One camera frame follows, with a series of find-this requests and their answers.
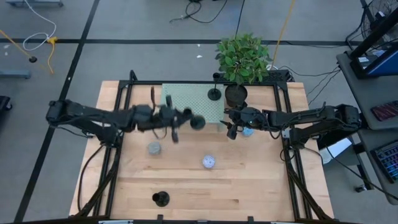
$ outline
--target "concrete floor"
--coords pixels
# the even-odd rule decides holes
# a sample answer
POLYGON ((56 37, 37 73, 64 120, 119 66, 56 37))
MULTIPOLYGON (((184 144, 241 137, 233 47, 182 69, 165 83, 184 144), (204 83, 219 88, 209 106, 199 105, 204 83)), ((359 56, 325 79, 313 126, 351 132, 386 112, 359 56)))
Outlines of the concrete floor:
MULTIPOLYGON (((35 7, 57 24, 60 39, 79 39, 94 0, 68 0, 63 8, 35 7)), ((126 1, 100 0, 89 39, 220 39, 235 35, 243 0, 229 0, 211 24, 180 17, 187 0, 126 1)), ((223 1, 203 1, 199 19, 213 17, 223 1)), ((245 1, 238 33, 253 32, 264 40, 276 40, 289 10, 289 0, 245 1)), ((29 9, 0 2, 0 28, 13 38, 36 32, 51 33, 52 25, 29 9)), ((343 41, 361 17, 359 0, 299 0, 287 26, 284 40, 343 41)), ((14 109, 0 130, 0 223, 12 222, 25 191, 48 128, 44 116, 50 100, 59 97, 77 44, 57 44, 52 59, 54 75, 27 61, 9 44, 0 44, 0 68, 29 69, 29 80, 0 79, 0 95, 12 97, 14 109)), ((269 46, 274 53, 275 46, 269 46)), ((318 74, 336 67, 336 54, 347 47, 321 49, 281 45, 277 67, 289 66, 298 73, 318 74)), ((212 44, 85 44, 67 98, 94 106, 103 80, 127 79, 133 69, 140 80, 211 80, 217 70, 212 44)), ((49 45, 32 52, 46 64, 49 45)), ((322 77, 295 77, 309 92, 322 77)), ((311 100, 315 91, 308 96, 311 100)), ((310 105, 316 108, 356 102, 342 74, 337 75, 310 105)), ((43 169, 30 201, 25 221, 67 217, 78 178, 86 141, 56 130, 43 169)), ((326 181, 336 218, 347 222, 396 223, 398 208, 389 205, 379 192, 357 194, 350 177, 336 164, 325 166, 326 181)))

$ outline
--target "black pot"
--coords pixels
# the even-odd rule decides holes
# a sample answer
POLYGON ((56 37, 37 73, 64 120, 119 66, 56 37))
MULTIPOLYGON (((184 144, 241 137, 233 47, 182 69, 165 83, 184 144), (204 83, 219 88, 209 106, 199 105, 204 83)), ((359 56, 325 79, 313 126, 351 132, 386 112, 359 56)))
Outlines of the black pot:
POLYGON ((231 84, 225 89, 226 104, 232 108, 241 106, 247 97, 248 90, 242 85, 231 84))

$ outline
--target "desk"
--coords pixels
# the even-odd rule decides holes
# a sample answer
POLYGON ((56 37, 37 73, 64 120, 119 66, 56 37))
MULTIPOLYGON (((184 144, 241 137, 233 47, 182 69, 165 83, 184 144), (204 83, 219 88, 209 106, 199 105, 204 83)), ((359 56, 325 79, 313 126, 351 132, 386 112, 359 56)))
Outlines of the desk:
MULTIPOLYGON (((307 110, 303 84, 288 83, 288 88, 292 110, 307 110)), ((157 102, 161 89, 161 85, 155 86, 157 102)), ((276 110, 273 88, 247 89, 249 106, 276 110)), ((118 81, 103 82, 96 107, 112 110, 117 90, 118 81)), ((150 85, 133 85, 130 105, 151 104, 149 93, 150 85)), ((111 218, 153 220, 163 214, 165 220, 247 221, 248 216, 253 216, 255 221, 294 221, 285 164, 279 159, 280 139, 273 140, 268 132, 255 131, 248 138, 238 136, 232 141, 226 137, 226 129, 219 133, 211 126, 201 131, 181 127, 178 136, 178 144, 173 144, 170 136, 161 140, 161 154, 151 156, 147 145, 156 141, 151 131, 125 134, 111 218), (201 164, 206 154, 216 159, 211 170, 201 164), (152 195, 162 190, 169 193, 170 203, 160 208, 152 201, 152 195)), ((97 139, 88 140, 82 166, 98 146, 97 139)), ((313 140, 308 141, 307 147, 318 150, 313 140)), ((103 155, 104 151, 99 153, 85 171, 82 205, 98 186, 103 155)), ((321 159, 308 151, 301 155, 307 189, 332 217, 321 159)), ((77 213, 77 187, 70 214, 77 213)), ((105 190, 100 214, 104 213, 107 194, 105 190)), ((302 205, 300 214, 304 217, 302 205)))
MULTIPOLYGON (((361 142, 364 146, 364 150, 366 151, 369 160, 371 161, 371 164, 377 175, 377 178, 379 179, 381 187, 392 195, 398 195, 398 185, 392 184, 387 180, 386 176, 377 166, 376 161, 373 159, 373 156, 370 153, 373 149, 382 147, 386 144, 389 144, 390 142, 396 141, 398 138, 397 132, 393 132, 390 130, 384 130, 384 131, 359 130, 358 136, 361 139, 361 142)), ((398 205, 397 200, 387 195, 386 197, 391 204, 398 205)))
MULTIPOLYGON (((398 140, 398 117, 387 121, 378 121, 371 113, 373 106, 397 100, 398 88, 396 88, 396 85, 398 84, 398 77, 390 76, 358 80, 351 68, 351 59, 349 59, 347 54, 337 55, 337 61, 369 128, 372 129, 358 131, 364 150, 371 161, 381 187, 393 195, 398 195, 398 184, 388 182, 370 154, 373 149, 398 140)), ((398 205, 398 201, 388 196, 386 197, 391 204, 398 205)))
POLYGON ((398 76, 358 79, 347 54, 337 55, 337 61, 370 129, 398 128, 398 116, 378 121, 371 112, 373 106, 398 100, 398 76))

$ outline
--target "green plant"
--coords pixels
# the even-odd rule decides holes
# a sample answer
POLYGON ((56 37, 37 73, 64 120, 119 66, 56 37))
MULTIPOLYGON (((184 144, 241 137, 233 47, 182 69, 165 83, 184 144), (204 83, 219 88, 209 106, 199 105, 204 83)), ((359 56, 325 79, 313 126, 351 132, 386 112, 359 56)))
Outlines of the green plant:
POLYGON ((244 34, 234 39, 225 39, 217 44, 216 59, 220 62, 219 71, 224 78, 238 85, 268 76, 267 61, 271 61, 268 48, 261 45, 261 38, 244 34))

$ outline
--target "yellow cable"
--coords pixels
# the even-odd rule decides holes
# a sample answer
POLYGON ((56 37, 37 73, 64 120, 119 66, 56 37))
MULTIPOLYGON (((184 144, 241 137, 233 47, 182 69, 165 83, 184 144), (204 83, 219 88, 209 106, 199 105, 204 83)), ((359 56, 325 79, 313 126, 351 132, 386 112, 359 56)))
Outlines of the yellow cable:
MULTIPOLYGON (((32 58, 33 56, 31 56, 28 52, 26 52, 24 49, 22 49, 17 43, 15 43, 3 30, 0 30, 0 33, 7 39, 9 40, 12 44, 14 44, 14 46, 16 46, 22 53, 24 53, 24 55, 26 55, 29 59, 32 58)), ((39 64, 41 68, 43 68, 44 70, 45 67, 42 64, 39 64)))
POLYGON ((24 49, 22 49, 19 45, 17 45, 17 43, 15 43, 5 32, 3 32, 2 30, 0 30, 0 33, 5 36, 5 38, 7 38, 9 41, 11 41, 11 43, 13 43, 22 53, 24 53, 26 56, 28 56, 29 58, 31 58, 32 56, 30 54, 28 54, 24 49))
POLYGON ((52 58, 52 55, 54 54, 54 50, 55 50, 55 41, 57 41, 58 38, 57 37, 51 37, 47 40, 48 43, 50 43, 52 45, 52 50, 51 50, 51 54, 49 55, 49 58, 47 59, 47 65, 49 66, 50 72, 52 75, 54 75, 54 71, 52 70, 52 67, 50 65, 50 61, 52 58))
POLYGON ((275 48, 275 52, 274 52, 274 58, 272 59, 271 69, 274 68, 274 63, 275 63, 276 55, 278 53, 278 48, 279 48, 279 42, 282 39, 282 36, 284 34, 284 31, 285 31, 285 28, 286 28, 286 25, 287 25, 287 21, 289 21, 290 15, 291 15, 291 13, 293 11, 294 2, 295 2, 295 0, 292 0, 292 3, 290 4, 290 8, 289 8, 289 13, 287 14, 287 17, 286 17, 286 20, 285 20, 285 24, 282 27, 282 30, 280 31, 278 43, 276 44, 276 48, 275 48))

